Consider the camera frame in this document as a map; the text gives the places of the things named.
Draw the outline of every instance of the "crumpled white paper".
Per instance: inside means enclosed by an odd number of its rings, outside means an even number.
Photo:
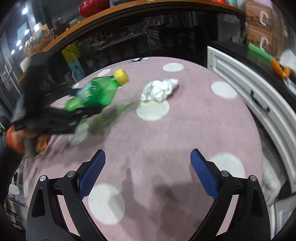
[[[149,82],[141,94],[143,102],[154,100],[156,102],[163,102],[178,86],[177,79],[168,80],[154,80]]]
[[[290,49],[286,49],[281,54],[280,64],[284,67],[289,67],[291,70],[296,72],[296,56]]]

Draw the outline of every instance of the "yellow bottle cap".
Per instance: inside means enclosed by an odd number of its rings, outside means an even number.
[[[115,77],[116,82],[121,86],[129,82],[129,77],[123,69],[118,69],[114,71],[113,76]]]

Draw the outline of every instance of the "cardboard box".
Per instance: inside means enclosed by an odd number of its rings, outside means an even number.
[[[247,23],[274,32],[273,10],[254,0],[246,1]]]
[[[249,25],[247,42],[263,48],[267,53],[273,55],[273,34],[258,26]]]

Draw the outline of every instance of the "green foam tube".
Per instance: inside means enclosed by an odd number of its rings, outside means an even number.
[[[263,58],[265,58],[269,62],[271,62],[274,59],[273,56],[271,56],[269,53],[265,52],[261,48],[257,47],[256,45],[253,45],[251,43],[249,43],[249,50],[261,55]]]

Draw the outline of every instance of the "metal screw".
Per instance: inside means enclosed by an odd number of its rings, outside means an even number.
[[[229,176],[229,172],[228,172],[228,171],[222,171],[222,172],[221,172],[221,175],[222,175],[223,177],[228,177],[228,176]]]
[[[74,175],[75,175],[75,172],[74,171],[69,171],[67,173],[67,177],[74,177]]]
[[[41,181],[41,182],[43,182],[43,181],[45,181],[45,179],[46,179],[46,176],[41,176],[40,178],[39,178],[39,180]]]
[[[254,175],[251,175],[250,176],[250,179],[254,182],[254,181],[257,181],[257,178],[254,176]]]
[[[69,126],[73,126],[73,125],[76,125],[78,122],[77,121],[72,121],[69,123]]]

